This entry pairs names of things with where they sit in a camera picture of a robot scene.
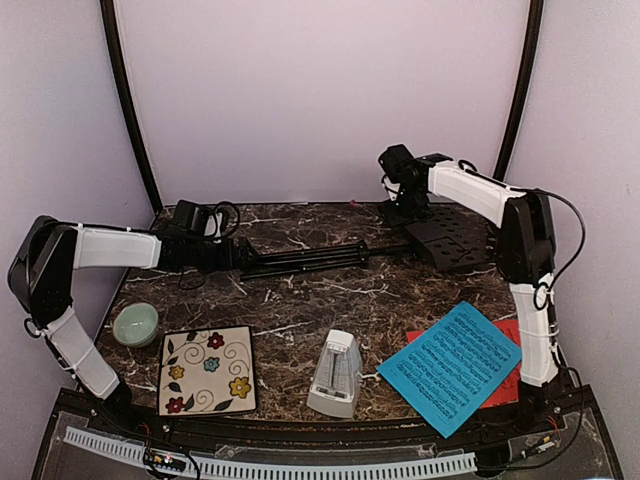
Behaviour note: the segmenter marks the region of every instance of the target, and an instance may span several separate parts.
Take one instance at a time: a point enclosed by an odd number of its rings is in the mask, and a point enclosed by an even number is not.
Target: green bowl
[[[148,303],[129,305],[113,322],[113,337],[126,347],[146,347],[157,333],[158,312]]]

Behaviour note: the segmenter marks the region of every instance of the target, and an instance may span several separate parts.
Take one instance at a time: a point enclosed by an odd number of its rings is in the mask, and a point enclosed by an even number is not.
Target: red paper
[[[518,330],[517,320],[498,320],[493,322],[502,333],[516,345],[520,346],[520,331]],[[407,332],[409,343],[424,333],[424,330],[415,332]],[[509,376],[502,382],[502,385],[493,392],[486,402],[480,408],[497,407],[498,405],[506,405],[507,403],[515,403],[518,401],[518,381],[520,380],[520,365],[513,369]]]

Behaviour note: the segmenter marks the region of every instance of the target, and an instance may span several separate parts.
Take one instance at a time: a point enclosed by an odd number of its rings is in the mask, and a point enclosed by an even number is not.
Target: metal frame
[[[529,83],[531,81],[531,73],[533,71],[533,63],[536,55],[538,36],[540,34],[540,25],[542,23],[543,5],[544,0],[531,0],[529,6],[529,19],[527,21],[527,33],[522,50],[520,70],[518,71],[518,79],[516,81],[513,101],[509,112],[509,119],[507,120],[504,138],[502,140],[502,146],[500,148],[500,154],[498,155],[496,167],[493,173],[493,177],[500,181],[503,181],[506,176],[509,161],[511,160],[513,148],[518,136],[520,121],[524,112]],[[162,203],[160,192],[158,190],[155,177],[153,176],[153,170],[144,146],[140,124],[138,122],[138,117],[133,103],[133,96],[131,94],[131,88],[129,86],[129,80],[125,68],[122,45],[120,43],[114,0],[100,0],[100,6],[102,9],[102,21],[104,23],[104,32],[107,40],[107,47],[109,49],[109,57],[111,59],[111,68],[113,70],[113,77],[118,90],[118,96],[120,98],[122,115],[127,125],[129,139],[136,157],[138,169],[140,170],[140,176],[142,177],[142,181],[144,182],[144,186],[147,191],[147,196],[149,197],[149,202],[151,202],[153,210],[158,213],[163,209],[164,204]]]
[[[129,132],[129,140],[131,147],[138,163],[140,176],[147,191],[149,202],[155,213],[159,213],[164,205],[160,198],[160,192],[156,179],[153,176],[149,156],[144,147],[140,124],[136,116],[136,110],[133,105],[133,96],[129,87],[127,78],[127,70],[124,63],[124,55],[122,54],[122,45],[120,44],[120,34],[118,33],[118,22],[116,19],[116,11],[114,0],[100,0],[100,8],[102,10],[102,22],[104,24],[104,33],[107,40],[107,48],[109,49],[109,58],[111,59],[111,69],[113,70],[113,78],[116,82],[118,97],[120,98],[120,107],[122,108],[122,116],[127,124]]]
[[[531,73],[533,72],[533,62],[536,58],[538,36],[540,35],[540,25],[542,24],[543,7],[544,0],[531,0],[531,4],[529,5],[527,34],[524,37],[518,80],[516,81],[516,88],[513,92],[513,101],[511,102],[511,110],[509,111],[507,127],[504,131],[502,146],[500,147],[500,153],[498,154],[498,161],[496,162],[496,168],[493,171],[493,178],[501,182],[507,175],[509,161],[513,154],[513,147],[515,146],[516,138],[518,137],[520,121],[522,120],[522,113],[524,112],[524,105],[527,100],[529,82],[531,81]]]

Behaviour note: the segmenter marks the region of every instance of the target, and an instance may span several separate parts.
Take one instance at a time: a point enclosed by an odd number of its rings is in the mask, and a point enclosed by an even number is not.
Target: slotted cable channel
[[[99,432],[67,427],[65,443],[106,458],[144,468],[144,444],[112,438]],[[184,477],[195,478],[193,465],[178,453],[172,454],[187,462]],[[441,458],[408,462],[369,465],[276,465],[233,462],[192,455],[200,466],[202,479],[241,480],[423,480],[443,478],[477,471],[475,454],[464,453]],[[156,467],[159,471],[176,474],[174,470]]]

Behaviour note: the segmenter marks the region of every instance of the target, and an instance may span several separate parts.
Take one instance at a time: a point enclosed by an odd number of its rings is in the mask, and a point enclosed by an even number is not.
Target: flower pattern
[[[224,337],[220,335],[218,332],[214,332],[214,334],[209,337],[209,343],[207,343],[208,347],[211,347],[214,350],[217,350],[223,345],[224,345]]]
[[[165,407],[169,413],[180,413],[184,409],[184,400],[182,397],[170,398]]]
[[[220,368],[220,359],[218,357],[209,357],[202,364],[207,372],[213,373]]]
[[[233,382],[229,382],[229,388],[232,396],[247,398],[247,394],[251,391],[249,377],[236,377]]]
[[[169,369],[169,376],[174,380],[178,380],[179,378],[184,377],[184,368],[182,368],[180,365],[171,367]]]

